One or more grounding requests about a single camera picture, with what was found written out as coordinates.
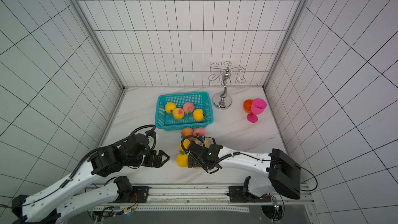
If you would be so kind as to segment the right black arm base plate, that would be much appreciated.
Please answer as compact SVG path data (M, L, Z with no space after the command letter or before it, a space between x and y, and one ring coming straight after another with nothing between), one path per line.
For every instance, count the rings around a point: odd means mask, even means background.
M269 196L257 197L249 193L244 186L230 186L227 196L232 203L270 203L272 201Z

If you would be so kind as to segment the orange-pink peach bottom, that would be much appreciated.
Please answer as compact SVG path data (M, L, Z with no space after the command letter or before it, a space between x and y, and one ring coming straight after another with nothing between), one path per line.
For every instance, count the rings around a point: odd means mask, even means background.
M181 119L183 119L183 118L184 118L184 115L185 115L185 113L184 113L184 111L183 111L182 108L176 108L176 109L173 111L173 117L174 117L174 119L176 119L176 120L181 120Z

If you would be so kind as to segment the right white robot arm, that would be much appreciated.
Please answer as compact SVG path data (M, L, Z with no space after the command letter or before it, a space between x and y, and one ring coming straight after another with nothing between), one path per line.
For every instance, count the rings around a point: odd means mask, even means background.
M221 169L249 172L244 188L256 197L270 191L299 200L302 192L313 191L301 189L304 168L280 149L274 148L271 153L249 153L217 144L214 138L211 138L212 144L206 146L206 139L195 135L181 137L180 148L193 161L194 168L201 168L208 174Z

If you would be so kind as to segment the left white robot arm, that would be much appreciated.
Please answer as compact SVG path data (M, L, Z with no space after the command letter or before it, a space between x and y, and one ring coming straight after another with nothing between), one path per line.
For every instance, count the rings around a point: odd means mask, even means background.
M157 134L154 124L143 125L113 144L89 151L74 170L48 188L27 196L19 195L11 202L17 224L56 224L103 203L128 203L137 194L127 176L118 176L93 191L80 191L101 178L142 167L160 168L169 156L156 151Z

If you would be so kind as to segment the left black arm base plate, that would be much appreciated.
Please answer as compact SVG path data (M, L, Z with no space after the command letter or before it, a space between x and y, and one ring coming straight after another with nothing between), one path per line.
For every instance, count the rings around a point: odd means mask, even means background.
M146 203L149 196L148 186L133 186L126 189L118 190L118 198L115 200L116 203Z

